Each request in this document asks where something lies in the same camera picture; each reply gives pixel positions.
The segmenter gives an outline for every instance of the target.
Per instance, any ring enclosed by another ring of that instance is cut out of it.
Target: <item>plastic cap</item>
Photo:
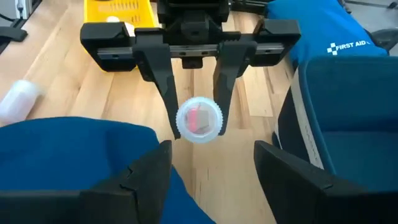
[[[106,18],[106,22],[120,22],[119,18],[117,18],[116,16],[109,16],[108,18]],[[135,33],[134,33],[134,26],[128,22],[125,22],[124,25],[126,26],[127,32],[129,33],[130,37],[134,37]]]
[[[177,112],[177,128],[181,135],[194,143],[206,143],[218,136],[223,125],[220,107],[211,99],[194,97]]]

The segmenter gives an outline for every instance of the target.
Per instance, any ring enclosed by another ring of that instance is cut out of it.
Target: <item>yellow crate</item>
[[[106,22],[109,16],[134,27],[155,27],[149,0],[85,0],[85,22]]]

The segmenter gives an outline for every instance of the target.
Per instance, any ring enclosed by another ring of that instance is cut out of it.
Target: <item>wooden table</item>
[[[257,16],[231,13],[224,30],[252,32]],[[44,0],[23,29],[23,43],[11,43],[0,55],[0,97],[20,79],[45,90],[29,119],[84,116],[153,128],[160,141],[173,139],[167,113],[153,83],[138,70],[104,73],[83,50],[79,33],[83,1]],[[193,96],[212,98],[215,59],[201,70],[182,70],[173,59],[178,102]],[[217,223],[275,223],[253,161],[254,140],[271,141],[289,87],[292,70],[249,67],[236,80],[226,134],[208,144],[174,141],[173,163],[187,190]]]

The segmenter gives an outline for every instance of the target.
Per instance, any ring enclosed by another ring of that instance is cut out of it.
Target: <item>plastic bottle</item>
[[[12,124],[26,119],[36,99],[41,95],[37,86],[27,80],[18,80],[0,102],[0,121]]]

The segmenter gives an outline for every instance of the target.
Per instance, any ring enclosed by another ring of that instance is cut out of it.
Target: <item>blue fabric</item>
[[[373,191],[398,190],[398,133],[323,133],[335,174]]]
[[[290,51],[299,65],[319,55],[387,55],[337,0],[275,0],[268,18],[298,21],[302,36]]]
[[[371,190],[398,190],[398,57],[318,57],[298,68],[325,170]]]
[[[299,67],[322,131],[398,132],[398,57],[320,57]]]
[[[0,128],[0,190],[80,190],[155,149],[153,130],[87,118],[50,118]],[[213,223],[172,169],[161,223]]]

